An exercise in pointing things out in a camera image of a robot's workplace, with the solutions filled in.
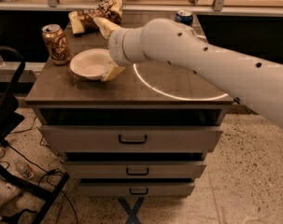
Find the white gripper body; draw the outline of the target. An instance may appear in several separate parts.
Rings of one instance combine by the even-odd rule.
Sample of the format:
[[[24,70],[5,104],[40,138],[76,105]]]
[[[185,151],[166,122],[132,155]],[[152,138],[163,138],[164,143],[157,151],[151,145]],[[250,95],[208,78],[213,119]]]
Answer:
[[[112,33],[108,39],[108,51],[118,66],[129,66],[147,60],[140,40],[141,32],[141,28],[120,28]]]

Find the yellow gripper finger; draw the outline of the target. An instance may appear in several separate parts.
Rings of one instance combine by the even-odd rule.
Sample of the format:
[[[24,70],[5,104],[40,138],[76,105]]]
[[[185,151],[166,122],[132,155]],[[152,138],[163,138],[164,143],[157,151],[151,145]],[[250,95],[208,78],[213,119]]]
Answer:
[[[118,29],[120,29],[120,26],[106,18],[102,17],[95,17],[93,19],[96,26],[99,28],[102,36],[105,39],[109,39],[112,35],[112,33]]]
[[[102,75],[101,80],[104,82],[111,81],[117,75],[119,75],[123,70],[124,70],[124,67],[118,66],[114,62],[108,62],[105,66],[105,72]]]

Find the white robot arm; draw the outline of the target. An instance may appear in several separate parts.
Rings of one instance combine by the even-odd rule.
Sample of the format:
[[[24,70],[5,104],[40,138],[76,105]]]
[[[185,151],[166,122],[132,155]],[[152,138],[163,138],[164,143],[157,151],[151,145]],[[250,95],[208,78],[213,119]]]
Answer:
[[[189,69],[283,129],[283,64],[210,45],[190,26],[168,19],[139,28],[94,22],[117,65],[154,61]]]

